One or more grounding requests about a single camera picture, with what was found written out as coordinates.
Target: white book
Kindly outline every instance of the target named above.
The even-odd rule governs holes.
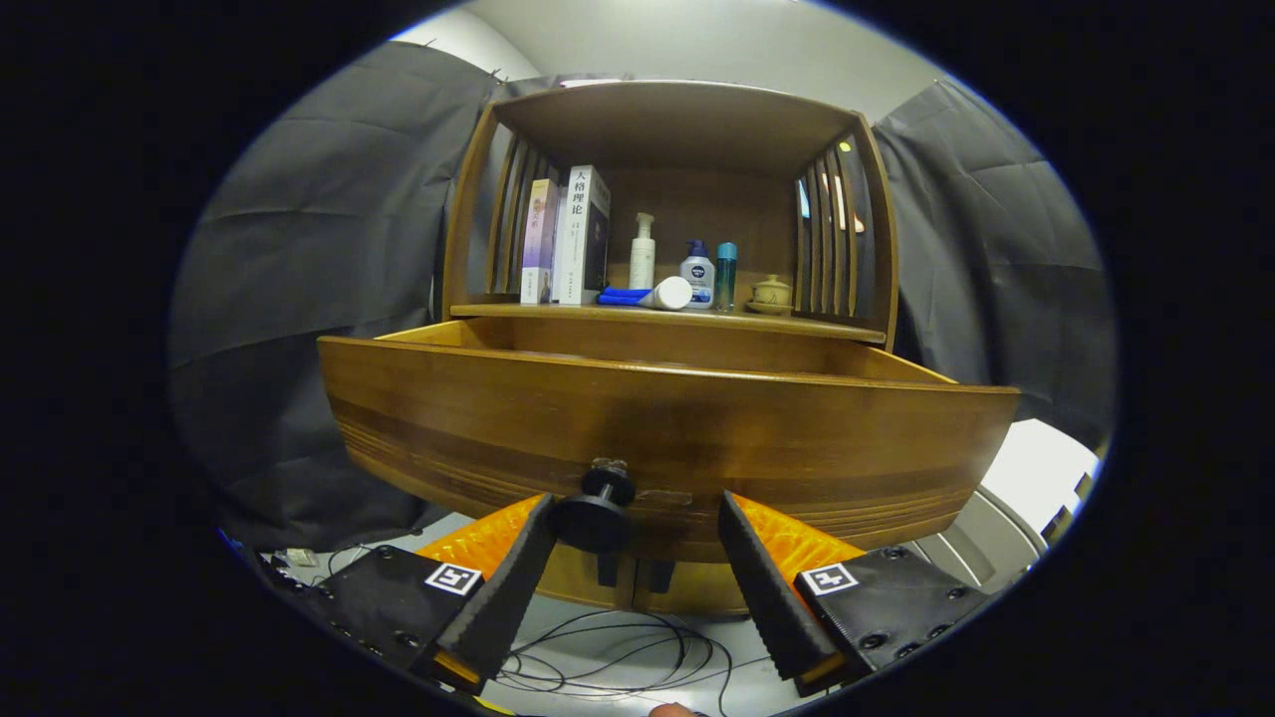
[[[593,304],[607,285],[607,242],[611,240],[611,190],[593,165],[567,172],[565,233],[560,233],[562,263],[560,304]]]
[[[562,299],[562,273],[561,267],[566,267],[566,260],[562,258],[562,246],[566,245],[566,211],[567,211],[567,188],[558,188],[558,216],[557,222],[553,225],[553,265],[550,267],[550,301],[558,302]]]
[[[527,203],[527,228],[523,233],[523,304],[548,300],[550,268],[553,260],[553,230],[557,225],[558,188],[552,180],[532,182]]]

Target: wooden drawer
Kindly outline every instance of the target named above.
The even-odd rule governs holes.
[[[660,560],[725,560],[722,489],[863,549],[942,531],[1017,406],[850,341],[751,329],[483,316],[319,351],[367,471],[481,517],[622,458],[631,555]]]

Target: dark fabric backdrop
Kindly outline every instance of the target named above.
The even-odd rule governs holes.
[[[315,338],[437,320],[444,204],[496,84],[388,42],[263,131],[205,207],[172,301],[170,397],[245,543],[330,550],[446,514],[349,462]]]
[[[1098,246],[1053,166],[950,78],[873,134],[921,362],[961,383],[1017,387],[1019,418],[1098,447],[1116,425],[1114,306]]]

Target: black knob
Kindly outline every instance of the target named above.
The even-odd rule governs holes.
[[[550,529],[562,542],[588,552],[622,550],[632,535],[623,506],[638,494],[625,462],[595,459],[580,487],[584,495],[572,495],[553,505]]]

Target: black cable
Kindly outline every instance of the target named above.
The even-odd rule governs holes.
[[[543,644],[543,643],[550,642],[550,640],[561,639],[561,638],[565,638],[565,637],[569,637],[569,635],[574,635],[574,634],[590,633],[590,632],[595,632],[595,630],[620,629],[620,628],[659,628],[660,626],[660,625],[652,624],[652,623],[622,623],[622,624],[618,624],[618,625],[597,625],[597,626],[593,626],[593,628],[580,628],[580,629],[576,629],[576,630],[567,630],[565,633],[561,632],[567,625],[570,625],[572,623],[576,623],[579,620],[583,620],[584,617],[589,617],[589,616],[594,616],[594,615],[603,615],[603,614],[607,614],[607,612],[617,612],[617,611],[615,611],[615,610],[599,610],[599,611],[594,611],[594,612],[586,612],[584,615],[578,615],[575,617],[565,620],[561,624],[553,626],[552,629],[550,629],[547,633],[542,634],[541,637],[538,637],[538,638],[536,638],[536,639],[533,639],[533,640],[530,640],[530,642],[528,642],[528,643],[525,643],[525,644],[515,648],[514,651],[510,652],[510,657],[514,661],[516,661],[516,666],[514,666],[513,670],[501,670],[500,675],[497,675],[497,680],[496,681],[499,684],[504,684],[505,686],[507,686],[510,689],[515,689],[515,690],[520,690],[520,691],[555,693],[555,694],[560,694],[562,697],[604,698],[604,697],[620,697],[620,695],[639,697],[639,695],[641,695],[641,693],[659,691],[659,690],[667,690],[667,689],[673,689],[673,688],[678,688],[678,686],[685,686],[685,685],[700,683],[703,680],[713,679],[713,677],[715,677],[718,675],[723,675],[724,674],[725,675],[725,680],[722,681],[722,689],[718,691],[718,711],[722,713],[723,717],[727,717],[727,714],[725,714],[725,704],[724,704],[724,702],[725,702],[725,690],[731,685],[731,675],[732,675],[732,672],[736,669],[734,656],[731,654],[731,651],[727,649],[727,647],[724,644],[722,644],[720,642],[718,642],[718,640],[715,640],[713,638],[709,638],[709,637],[704,635],[703,633],[700,633],[700,632],[697,632],[697,630],[695,630],[695,629],[692,629],[690,626],[681,626],[680,628],[677,625],[673,625],[672,623],[669,623],[664,617],[660,617],[659,615],[652,615],[652,614],[646,614],[646,612],[639,612],[639,615],[641,615],[644,617],[650,617],[650,619],[658,620],[660,624],[663,624],[664,628],[667,628],[668,630],[671,630],[673,633],[673,637],[666,637],[666,638],[658,639],[658,640],[655,640],[653,643],[646,643],[644,646],[636,647],[636,648],[626,652],[625,654],[622,654],[622,656],[620,656],[620,657],[617,657],[617,658],[607,662],[606,665],[603,665],[603,666],[601,666],[598,669],[590,670],[588,672],[581,672],[579,675],[567,676],[565,672],[562,672],[561,670],[558,670],[556,666],[553,666],[548,661],[542,660],[539,657],[536,657],[533,654],[527,654],[527,651],[530,649],[530,648],[533,648],[533,647],[536,647],[536,646]],[[657,637],[657,635],[655,634],[639,635],[639,638],[645,638],[645,637]],[[678,672],[678,670],[682,669],[682,666],[686,662],[686,658],[688,657],[688,651],[686,648],[686,638],[687,637],[697,639],[701,643],[704,643],[704,646],[706,648],[705,649],[706,654],[705,654],[704,660],[700,662],[700,665],[696,666],[694,670],[691,670],[687,675],[685,675],[682,677],[673,679],[674,675]],[[589,684],[589,683],[576,681],[580,677],[586,677],[586,676],[590,676],[590,675],[597,675],[598,672],[602,672],[602,671],[604,671],[604,670],[607,670],[609,667],[613,667],[615,665],[618,665],[620,662],[622,662],[622,661],[632,657],[634,654],[639,653],[639,652],[643,652],[645,649],[653,648],[653,647],[659,646],[659,644],[673,642],[674,639],[678,643],[678,657],[677,657],[677,661],[676,661],[673,669],[669,671],[668,675],[666,675],[664,677],[662,677],[660,680],[658,680],[658,681],[655,681],[655,683],[653,683],[650,685],[615,688],[615,686],[593,685],[593,684]],[[713,653],[717,649],[720,649],[722,653],[725,656],[725,660],[727,660],[727,667],[725,667],[725,670],[718,670],[718,671],[711,672],[709,675],[704,675],[704,676],[696,677],[696,675],[700,671],[703,671],[708,666],[708,663],[713,660]],[[539,662],[541,665],[548,667],[550,670],[552,670],[556,674],[556,676],[539,676],[539,675],[530,675],[530,674],[524,672],[523,671],[523,657],[525,657],[525,658],[528,658],[530,661],[534,661],[534,662]],[[745,665],[752,665],[752,663],[756,663],[756,662],[761,662],[762,660],[766,660],[766,657],[757,657],[755,660],[750,660],[747,662],[742,662],[738,666],[742,667]],[[523,681],[523,680],[530,680],[533,683],[550,683],[550,685],[547,685],[547,686],[537,686],[534,684],[528,684],[527,681]],[[579,688],[579,689],[588,689],[588,690],[594,690],[594,691],[593,693],[565,691],[565,688]]]
[[[337,555],[339,555],[342,552],[346,552],[347,550],[351,550],[353,547],[365,547],[367,550],[371,550],[370,547],[367,547],[366,545],[363,545],[363,543],[360,542],[360,543],[349,545],[349,546],[346,546],[346,547],[343,547],[340,550],[334,551],[332,555],[328,556],[328,578],[330,578],[330,577],[333,577],[335,574],[333,572],[333,569],[332,569],[332,561],[333,561],[333,559],[335,559]]]

